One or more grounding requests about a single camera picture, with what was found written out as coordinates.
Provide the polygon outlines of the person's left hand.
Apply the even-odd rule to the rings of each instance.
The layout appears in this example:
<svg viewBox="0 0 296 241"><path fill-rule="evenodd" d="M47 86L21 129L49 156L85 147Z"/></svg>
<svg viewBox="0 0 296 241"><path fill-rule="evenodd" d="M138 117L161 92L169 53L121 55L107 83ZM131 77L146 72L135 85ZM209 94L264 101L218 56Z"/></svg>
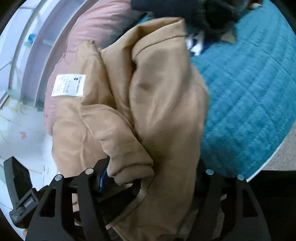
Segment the person's left hand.
<svg viewBox="0 0 296 241"><path fill-rule="evenodd" d="M25 230L23 231L23 236L24 236L24 237L26 237L26 235L27 235L27 232L28 232L28 230L27 230L27 229L25 229Z"/></svg>

